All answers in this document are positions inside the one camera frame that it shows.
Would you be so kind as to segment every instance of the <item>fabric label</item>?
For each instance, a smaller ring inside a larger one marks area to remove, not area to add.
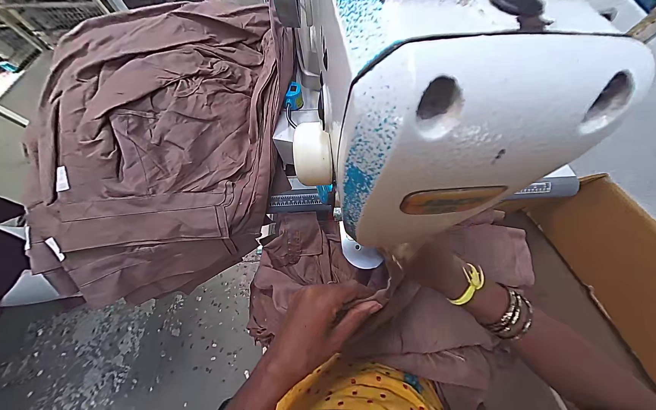
[[[55,182],[55,191],[62,192],[70,189],[70,181],[67,179],[67,169],[65,166],[57,167],[57,181]]]
[[[29,243],[29,225],[24,227],[24,250],[30,250],[32,245]]]
[[[55,253],[55,256],[57,256],[60,262],[65,260],[65,254],[60,252],[60,246],[57,244],[55,238],[47,238],[44,240],[44,243],[47,244],[47,246],[50,247],[50,249],[52,249],[52,251]]]

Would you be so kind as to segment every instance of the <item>cable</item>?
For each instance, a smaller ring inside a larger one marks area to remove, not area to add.
[[[287,124],[293,128],[297,128],[295,121],[292,120],[292,109],[290,108],[290,104],[285,107],[285,117],[287,118]]]

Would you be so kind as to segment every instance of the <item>brown garment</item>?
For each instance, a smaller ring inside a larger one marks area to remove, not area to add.
[[[25,132],[33,271],[99,307],[240,261],[284,179],[271,137],[292,59],[268,5],[168,3],[66,34]]]
[[[533,284],[525,232],[494,225],[503,213],[485,211],[446,234],[452,248],[482,267],[492,280],[514,287]],[[250,334],[263,345],[279,330],[290,296],[302,286],[356,279],[384,305],[364,323],[342,350],[359,360],[434,380],[452,409],[476,409],[483,401],[493,369],[509,359],[464,309],[438,292],[389,272],[384,265],[362,270],[342,255],[337,224],[319,222],[314,213],[284,214],[278,236],[263,247],[251,285]]]

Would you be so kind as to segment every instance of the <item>yellow fabric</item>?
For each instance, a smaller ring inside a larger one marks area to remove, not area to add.
[[[483,274],[483,269],[479,268],[476,269],[475,266],[471,264],[467,264],[469,266],[469,273],[467,273],[467,269],[463,266],[462,267],[462,272],[464,272],[465,277],[467,278],[467,282],[469,283],[469,286],[467,287],[467,290],[460,296],[459,298],[452,300],[448,298],[447,300],[450,301],[453,305],[463,305],[467,302],[469,302],[472,299],[472,296],[475,295],[475,292],[482,289],[483,285],[485,284],[485,275]]]
[[[418,381],[421,393],[405,382],[402,371],[335,355],[290,389],[277,410],[442,410],[432,383]]]

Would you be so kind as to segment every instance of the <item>industrial sewing machine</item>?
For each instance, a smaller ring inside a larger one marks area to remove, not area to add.
[[[650,50],[583,0],[274,2],[305,107],[278,124],[299,182],[270,212],[334,210],[360,267],[501,200],[575,194],[566,164],[654,76]]]

